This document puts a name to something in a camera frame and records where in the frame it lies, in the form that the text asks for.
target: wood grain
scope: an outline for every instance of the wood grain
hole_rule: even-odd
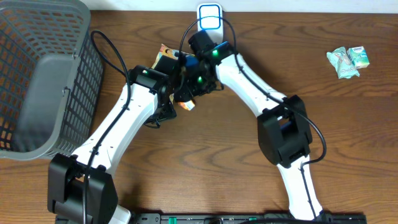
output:
[[[151,66],[160,44],[177,48],[191,12],[92,12],[91,28],[116,44],[129,68]],[[398,16],[226,13],[238,50],[275,89],[298,94],[326,137],[311,166],[317,197],[332,212],[363,212],[369,223],[398,223]],[[226,38],[231,40],[226,29]],[[98,40],[111,61],[116,57]],[[363,45],[370,66],[337,79],[326,52]],[[124,79],[106,67],[96,128]],[[258,148],[256,119],[229,89],[197,98],[191,111],[141,128],[116,173],[122,206],[165,213],[287,210],[278,170]],[[314,136],[312,157],[320,155]],[[0,161],[0,223],[53,223],[47,211],[49,161]]]

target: black cable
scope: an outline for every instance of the black cable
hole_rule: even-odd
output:
[[[118,71],[120,74],[122,74],[124,77],[126,77],[125,72],[123,72],[122,70],[120,70],[120,68],[118,68],[117,66],[115,66],[114,64],[112,64],[106,57],[105,55],[102,54],[102,52],[100,52],[100,50],[98,50],[97,46],[95,45],[95,41],[94,41],[94,36],[91,35],[90,36],[91,39],[91,43],[93,43],[94,49],[97,51],[97,53],[99,54],[99,56],[102,58],[102,60],[104,60],[108,65],[110,65],[112,68],[114,68],[116,71]]]
[[[124,74],[128,74],[127,72],[127,67],[126,64],[124,63],[124,60],[122,58],[122,56],[120,55],[119,51],[117,50],[117,48],[114,46],[114,44],[111,42],[111,40],[108,39],[108,37],[103,34],[101,31],[99,30],[94,30],[93,32],[91,32],[91,43],[93,44],[95,50],[102,56],[102,58],[104,59],[105,62],[107,62],[108,64],[110,64],[113,68],[117,69],[118,71],[120,71],[120,69],[118,69],[117,67],[115,67],[112,63],[110,63],[108,60],[106,60],[104,58],[104,56],[101,54],[101,52],[98,50],[95,41],[94,41],[94,34],[99,34],[100,36],[102,36],[103,39],[105,39],[107,41],[107,43],[112,47],[112,49],[114,50],[114,53],[116,54],[116,56],[118,56],[118,59],[122,65],[122,68],[124,70]],[[98,139],[98,142],[96,143],[96,145],[94,146],[90,158],[88,159],[87,162],[87,166],[85,169],[85,178],[84,178],[84,188],[83,188],[83,224],[87,224],[87,193],[88,193],[88,177],[90,175],[90,168],[93,164],[94,161],[94,157],[98,152],[98,148],[100,147],[102,141],[104,140],[104,138],[106,137],[106,135],[110,132],[110,130],[113,128],[113,126],[116,124],[116,122],[118,122],[119,118],[123,115],[123,113],[128,109],[129,103],[130,103],[130,99],[131,99],[131,85],[130,85],[130,80],[129,80],[129,76],[125,75],[126,77],[126,83],[127,83],[127,101],[126,103],[123,105],[122,110],[119,112],[119,114],[115,117],[115,119],[112,121],[112,123],[108,126],[108,128],[106,128],[105,132],[102,134],[102,136]]]
[[[178,86],[178,88],[175,88],[173,90],[173,93],[176,93],[178,91],[181,90],[182,86],[184,85],[184,81],[185,81],[185,75],[181,72],[181,80],[180,80],[180,85]]]
[[[307,165],[307,164],[313,164],[313,163],[319,162],[319,161],[321,161],[321,160],[326,156],[326,141],[325,141],[325,138],[323,137],[323,134],[322,134],[321,131],[318,129],[318,127],[315,125],[315,123],[312,122],[312,121],[311,121],[307,116],[305,116],[301,111],[299,111],[299,110],[297,110],[297,109],[295,109],[295,108],[289,106],[288,104],[284,103],[283,101],[280,101],[280,100],[278,100],[277,98],[274,98],[273,96],[271,96],[271,94],[270,94],[269,92],[266,92],[265,90],[263,90],[259,85],[257,85],[257,83],[256,83],[255,81],[253,81],[253,80],[249,77],[249,75],[246,74],[246,72],[243,70],[242,66],[240,66],[240,64],[239,64],[239,61],[238,61],[238,51],[236,50],[236,35],[235,35],[235,31],[234,31],[234,29],[233,29],[233,26],[231,25],[231,23],[230,23],[228,20],[226,20],[226,19],[224,19],[224,18],[222,18],[222,17],[218,17],[218,16],[206,16],[206,17],[199,18],[199,19],[195,20],[195,22],[193,22],[193,23],[188,27],[188,29],[184,32],[184,35],[182,36],[182,40],[181,40],[181,43],[180,43],[179,51],[182,52],[183,41],[184,41],[185,37],[187,36],[189,30],[190,30],[198,21],[200,21],[200,20],[202,20],[202,19],[204,19],[204,18],[207,18],[207,17],[216,17],[216,18],[222,19],[225,23],[227,23],[227,24],[229,25],[229,28],[231,28],[231,32],[232,32],[233,39],[234,39],[234,45],[233,45],[234,57],[235,57],[236,66],[238,66],[239,71],[240,71],[240,72],[241,72],[241,73],[242,73],[242,74],[243,74],[243,75],[244,75],[244,76],[245,76],[245,77],[246,77],[258,90],[259,90],[259,91],[261,91],[262,94],[266,95],[266,96],[267,96],[269,99],[271,99],[272,101],[275,101],[276,103],[282,105],[284,108],[286,108],[286,109],[288,109],[288,110],[294,112],[295,114],[299,115],[300,117],[302,117],[304,120],[306,120],[306,121],[312,126],[312,128],[313,128],[313,129],[315,130],[315,132],[318,134],[318,136],[319,136],[319,138],[320,138],[320,140],[321,140],[321,142],[322,142],[322,147],[323,147],[322,155],[321,155],[318,159],[314,159],[314,160],[311,160],[311,161],[308,161],[308,162],[303,162],[303,163],[301,163],[301,165],[300,165],[300,171],[301,171],[301,173],[302,173],[303,182],[304,182],[304,186],[305,186],[305,191],[306,191],[307,197],[308,197],[308,202],[309,202],[309,204],[310,204],[310,206],[311,206],[311,210],[312,210],[313,216],[314,216],[314,218],[316,218],[317,215],[315,214],[315,210],[314,210],[314,207],[313,207],[313,205],[312,205],[310,192],[308,191],[307,181],[305,180],[305,176],[304,176],[304,169],[303,169],[303,166],[305,166],[305,165]],[[181,59],[181,57],[178,57],[178,61],[179,61],[180,65],[182,65],[183,60]]]

